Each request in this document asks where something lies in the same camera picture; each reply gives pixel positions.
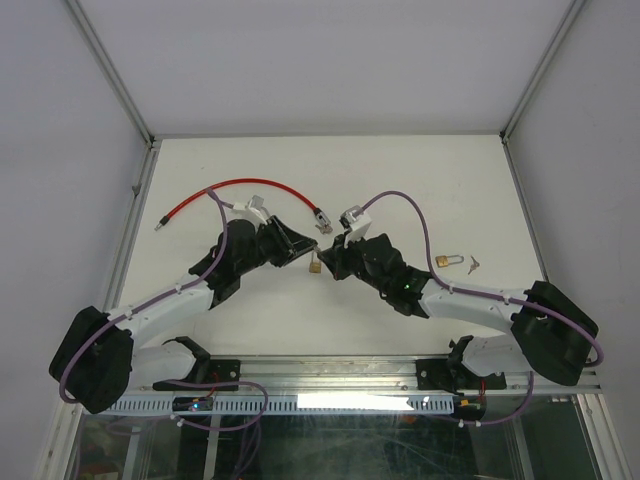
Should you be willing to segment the small brass padlock long shackle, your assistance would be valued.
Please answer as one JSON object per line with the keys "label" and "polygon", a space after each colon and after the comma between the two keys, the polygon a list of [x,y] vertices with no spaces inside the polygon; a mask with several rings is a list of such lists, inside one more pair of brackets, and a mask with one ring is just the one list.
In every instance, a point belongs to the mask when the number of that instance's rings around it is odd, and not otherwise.
{"label": "small brass padlock long shackle", "polygon": [[316,251],[311,252],[310,262],[309,262],[309,272],[311,274],[320,274],[322,272],[322,262],[318,258]]}

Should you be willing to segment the silver key pair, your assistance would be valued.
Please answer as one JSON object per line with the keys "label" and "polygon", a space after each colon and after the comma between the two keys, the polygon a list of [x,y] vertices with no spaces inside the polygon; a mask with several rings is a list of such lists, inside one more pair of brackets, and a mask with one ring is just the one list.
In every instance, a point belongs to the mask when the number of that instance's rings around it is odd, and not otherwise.
{"label": "silver key pair", "polygon": [[315,227],[322,235],[330,235],[333,232],[333,228],[330,223],[318,222],[315,224]]}

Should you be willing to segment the silver keys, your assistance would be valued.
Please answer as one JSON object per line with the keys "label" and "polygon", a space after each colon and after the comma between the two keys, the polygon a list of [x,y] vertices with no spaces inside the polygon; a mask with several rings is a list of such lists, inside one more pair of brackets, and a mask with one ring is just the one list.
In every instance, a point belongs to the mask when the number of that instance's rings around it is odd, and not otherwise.
{"label": "silver keys", "polygon": [[474,270],[476,270],[480,266],[480,263],[475,259],[474,256],[471,256],[471,265],[468,271],[468,274],[471,274]]}

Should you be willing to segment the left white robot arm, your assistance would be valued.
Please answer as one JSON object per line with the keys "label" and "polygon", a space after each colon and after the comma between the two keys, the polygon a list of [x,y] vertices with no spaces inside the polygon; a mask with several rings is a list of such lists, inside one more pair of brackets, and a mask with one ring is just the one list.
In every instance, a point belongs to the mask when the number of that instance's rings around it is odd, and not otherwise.
{"label": "left white robot arm", "polygon": [[228,221],[217,244],[175,285],[137,305],[109,312],[89,306],[75,315],[49,366],[61,397],[97,414],[144,386],[179,380],[201,387],[210,373],[208,352],[187,337],[157,346],[151,340],[225,302],[243,275],[265,264],[284,267],[317,245],[275,216],[260,225]]}

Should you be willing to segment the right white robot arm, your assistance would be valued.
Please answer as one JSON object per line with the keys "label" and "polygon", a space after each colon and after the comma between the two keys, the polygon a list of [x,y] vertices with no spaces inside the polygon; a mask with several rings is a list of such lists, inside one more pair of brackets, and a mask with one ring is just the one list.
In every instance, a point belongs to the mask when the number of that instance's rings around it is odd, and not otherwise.
{"label": "right white robot arm", "polygon": [[549,282],[525,290],[443,286],[433,273],[407,264],[385,234],[355,242],[339,235],[319,258],[335,280],[363,281],[402,315],[454,319],[495,331],[493,337],[467,335],[451,343],[447,374],[459,387],[526,371],[574,386],[595,348],[597,324]]}

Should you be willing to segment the aluminium mounting rail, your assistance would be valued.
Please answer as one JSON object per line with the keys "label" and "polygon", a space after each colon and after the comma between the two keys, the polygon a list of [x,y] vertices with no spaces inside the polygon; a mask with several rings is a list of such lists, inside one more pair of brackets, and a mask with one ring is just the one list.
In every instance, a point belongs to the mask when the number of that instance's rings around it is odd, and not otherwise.
{"label": "aluminium mounting rail", "polygon": [[[217,359],[239,359],[240,380],[262,385],[271,394],[354,392],[376,394],[435,393],[443,390],[417,388],[415,361],[436,356],[281,356],[214,355]],[[485,390],[486,395],[524,395],[528,374],[502,373],[505,390]],[[534,394],[567,396],[602,393],[593,369],[585,369],[576,386],[561,386],[535,374]]]}

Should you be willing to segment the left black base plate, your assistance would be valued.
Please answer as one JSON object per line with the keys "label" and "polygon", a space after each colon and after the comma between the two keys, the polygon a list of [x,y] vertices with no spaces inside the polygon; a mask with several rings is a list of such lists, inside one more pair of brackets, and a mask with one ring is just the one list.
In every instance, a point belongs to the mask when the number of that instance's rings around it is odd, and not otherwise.
{"label": "left black base plate", "polygon": [[214,384],[234,382],[240,379],[239,359],[205,358],[197,360],[191,371],[183,378],[153,384],[154,391],[211,390]]}

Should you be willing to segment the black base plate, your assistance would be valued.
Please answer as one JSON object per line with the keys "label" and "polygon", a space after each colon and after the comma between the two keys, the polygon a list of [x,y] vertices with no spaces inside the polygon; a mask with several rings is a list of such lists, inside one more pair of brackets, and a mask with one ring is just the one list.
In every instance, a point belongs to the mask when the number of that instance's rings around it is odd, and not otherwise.
{"label": "black base plate", "polygon": [[417,388],[419,390],[443,390],[453,394],[474,390],[505,390],[503,374],[486,377],[472,373],[464,366],[449,367],[444,358],[424,358],[415,361]]}
{"label": "black base plate", "polygon": [[239,359],[205,358],[197,360],[191,371],[183,378],[153,384],[154,391],[211,390],[214,384],[234,382],[240,379]]}

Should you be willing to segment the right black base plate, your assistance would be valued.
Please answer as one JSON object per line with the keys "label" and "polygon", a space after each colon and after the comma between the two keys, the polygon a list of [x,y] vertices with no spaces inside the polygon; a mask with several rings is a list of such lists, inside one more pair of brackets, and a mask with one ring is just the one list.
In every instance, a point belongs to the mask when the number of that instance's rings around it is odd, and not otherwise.
{"label": "right black base plate", "polygon": [[453,394],[474,390],[505,390],[503,374],[486,377],[472,373],[464,366],[449,367],[444,358],[424,358],[415,361],[417,388],[419,390],[443,390]]}

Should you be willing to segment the left aluminium frame post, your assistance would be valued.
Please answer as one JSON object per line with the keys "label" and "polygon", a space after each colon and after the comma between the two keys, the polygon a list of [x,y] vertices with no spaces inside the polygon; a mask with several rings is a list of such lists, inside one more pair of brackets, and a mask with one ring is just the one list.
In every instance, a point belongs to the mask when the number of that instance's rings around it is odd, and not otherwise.
{"label": "left aluminium frame post", "polygon": [[125,115],[146,147],[151,149],[155,136],[143,118],[82,3],[77,0],[63,0],[62,4]]}

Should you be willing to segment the aluminium frame post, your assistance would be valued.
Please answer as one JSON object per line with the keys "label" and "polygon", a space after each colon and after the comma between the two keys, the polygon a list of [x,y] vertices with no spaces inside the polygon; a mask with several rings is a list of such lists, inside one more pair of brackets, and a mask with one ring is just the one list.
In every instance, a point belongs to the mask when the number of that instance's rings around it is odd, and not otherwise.
{"label": "aluminium frame post", "polygon": [[151,149],[155,136],[143,118],[82,3],[77,0],[63,0],[62,4],[125,115],[146,147]]}
{"label": "aluminium frame post", "polygon": [[499,136],[503,143],[507,143],[509,138],[515,132],[521,118],[532,101],[534,94],[540,87],[546,73],[551,68],[552,62],[587,5],[587,0],[572,0],[569,2],[561,20],[556,26],[540,59],[537,61],[529,79],[527,80],[524,90],[518,97],[511,114],[500,130]]}

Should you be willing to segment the right aluminium frame post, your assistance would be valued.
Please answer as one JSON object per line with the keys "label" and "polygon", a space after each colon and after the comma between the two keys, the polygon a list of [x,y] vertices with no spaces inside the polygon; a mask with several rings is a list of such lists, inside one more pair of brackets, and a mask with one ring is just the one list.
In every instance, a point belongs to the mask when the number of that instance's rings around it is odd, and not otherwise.
{"label": "right aluminium frame post", "polygon": [[551,68],[552,62],[587,5],[587,0],[572,0],[569,2],[561,20],[556,26],[540,59],[537,61],[529,79],[527,80],[524,90],[518,97],[511,114],[500,130],[499,136],[503,143],[507,143],[509,138],[515,132],[521,118],[532,101],[534,94],[540,87],[546,73]]}

